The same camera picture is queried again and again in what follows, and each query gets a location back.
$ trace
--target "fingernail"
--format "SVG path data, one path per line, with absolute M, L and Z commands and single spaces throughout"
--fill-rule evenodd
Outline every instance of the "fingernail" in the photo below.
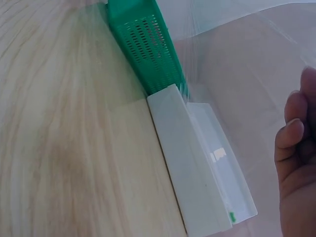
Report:
M 299 118 L 292 119 L 290 122 L 287 123 L 286 126 L 290 126 L 292 123 L 294 123 L 296 121 L 300 121 L 300 119 Z
M 295 93 L 298 93 L 298 92 L 300 92 L 300 91 L 299 91 L 299 90 L 293 90 L 293 91 L 290 93 L 289 97 L 290 97 L 291 95 L 295 94 Z

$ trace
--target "clear plastic film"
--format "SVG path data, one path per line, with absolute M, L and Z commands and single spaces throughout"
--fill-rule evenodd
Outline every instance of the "clear plastic film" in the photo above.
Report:
M 158 0 L 190 102 L 211 105 L 258 209 L 258 216 L 215 236 L 280 237 L 274 141 L 302 69 L 316 66 L 316 3 L 176 2 Z

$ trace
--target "green perforated plastic part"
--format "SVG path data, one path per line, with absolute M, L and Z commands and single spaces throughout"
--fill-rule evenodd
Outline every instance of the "green perforated plastic part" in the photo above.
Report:
M 176 84 L 188 89 L 155 0 L 109 0 L 108 23 L 148 95 Z

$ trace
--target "finger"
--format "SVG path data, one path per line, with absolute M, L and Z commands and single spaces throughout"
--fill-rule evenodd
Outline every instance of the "finger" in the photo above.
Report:
M 301 92 L 308 102 L 307 121 L 311 127 L 312 135 L 316 137 L 316 70 L 305 68 L 301 76 Z
M 302 122 L 307 118 L 307 99 L 303 93 L 293 91 L 287 99 L 284 116 L 285 122 L 288 123 L 293 119 L 300 119 Z
M 297 152 L 304 164 L 316 164 L 316 142 L 310 137 L 297 146 Z
M 296 145 L 302 140 L 304 125 L 298 119 L 290 121 L 276 135 L 275 162 L 279 181 L 298 169 L 301 165 L 296 152 Z

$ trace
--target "hand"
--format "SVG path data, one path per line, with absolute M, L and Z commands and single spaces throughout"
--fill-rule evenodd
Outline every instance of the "hand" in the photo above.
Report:
M 316 236 L 316 70 L 306 68 L 300 91 L 285 105 L 275 162 L 284 237 Z

